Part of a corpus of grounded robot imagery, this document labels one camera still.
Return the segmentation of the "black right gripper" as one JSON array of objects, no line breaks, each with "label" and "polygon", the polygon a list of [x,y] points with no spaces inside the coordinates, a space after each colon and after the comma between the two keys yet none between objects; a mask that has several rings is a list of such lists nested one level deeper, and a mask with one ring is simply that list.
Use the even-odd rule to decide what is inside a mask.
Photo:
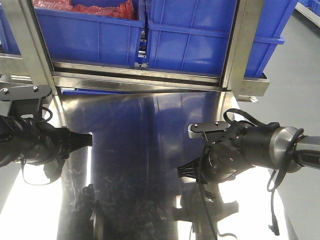
[{"label": "black right gripper", "polygon": [[220,184],[253,167],[274,169],[270,143],[275,123],[254,126],[241,120],[198,123],[205,124],[204,152],[177,167],[178,177],[196,179],[202,184]]}]

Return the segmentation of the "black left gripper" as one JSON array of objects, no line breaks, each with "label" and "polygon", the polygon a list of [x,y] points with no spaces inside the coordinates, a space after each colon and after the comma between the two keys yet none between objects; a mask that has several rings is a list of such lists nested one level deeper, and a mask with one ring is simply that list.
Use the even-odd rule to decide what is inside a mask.
[{"label": "black left gripper", "polygon": [[32,118],[0,117],[0,166],[22,160],[32,165],[64,161],[70,153],[93,144],[91,134]]}]

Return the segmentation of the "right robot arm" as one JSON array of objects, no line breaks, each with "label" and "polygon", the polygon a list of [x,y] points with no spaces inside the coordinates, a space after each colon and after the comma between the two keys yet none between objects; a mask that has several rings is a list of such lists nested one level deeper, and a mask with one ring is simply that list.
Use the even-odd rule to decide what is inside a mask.
[{"label": "right robot arm", "polygon": [[203,184],[232,181],[253,167],[276,170],[281,176],[302,167],[320,167],[320,138],[277,122],[266,126],[244,120],[195,123],[188,126],[188,135],[204,140],[204,155],[179,166],[177,174]]}]

